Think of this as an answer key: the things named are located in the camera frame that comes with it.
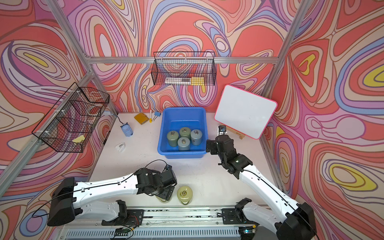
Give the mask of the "yellow-green tea canister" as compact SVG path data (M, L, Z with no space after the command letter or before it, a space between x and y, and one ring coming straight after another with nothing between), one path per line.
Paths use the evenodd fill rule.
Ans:
M181 186L177 191L177 197L183 205L188 205L193 198L193 190L189 186Z
M160 197L157 196L157 199L161 202L161 203L168 203L169 200L165 200L165 199L162 199Z

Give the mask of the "blue-grey tea canister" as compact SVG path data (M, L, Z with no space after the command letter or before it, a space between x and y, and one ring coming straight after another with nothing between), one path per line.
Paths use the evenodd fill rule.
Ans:
M180 137L178 139L178 149L179 151L189 151L190 150L191 141L187 137Z

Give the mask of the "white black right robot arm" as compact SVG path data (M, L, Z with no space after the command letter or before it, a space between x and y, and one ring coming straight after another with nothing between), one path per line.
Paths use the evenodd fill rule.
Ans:
M220 158L220 166L240 180L270 207L269 210L244 198L235 206L240 222L255 222L276 234L279 240L311 240L317 236L315 213L307 204L300 204L272 184L243 154L237 153L228 135L219 135L206 142L206 151Z

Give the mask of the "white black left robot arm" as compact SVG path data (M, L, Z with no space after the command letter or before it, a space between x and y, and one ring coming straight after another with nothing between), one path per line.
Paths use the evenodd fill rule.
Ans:
M176 185L171 166L162 172L141 168L123 177L97 182L66 178L54 191L47 225L63 226L75 219L100 219L104 226L127 225L130 215L126 202L106 203L105 199L146 194L169 201Z

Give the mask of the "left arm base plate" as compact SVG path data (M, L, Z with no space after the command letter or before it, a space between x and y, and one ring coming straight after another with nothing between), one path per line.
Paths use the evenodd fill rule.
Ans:
M144 219L144 210L128 209L111 221L102 220L102 226L127 226L136 228L140 226Z

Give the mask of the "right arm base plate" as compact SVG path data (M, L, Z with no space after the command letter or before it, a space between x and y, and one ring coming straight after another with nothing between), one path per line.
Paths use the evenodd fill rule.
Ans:
M224 208L219 213L224 225L258 225L256 222L249 221L244 214L235 208Z

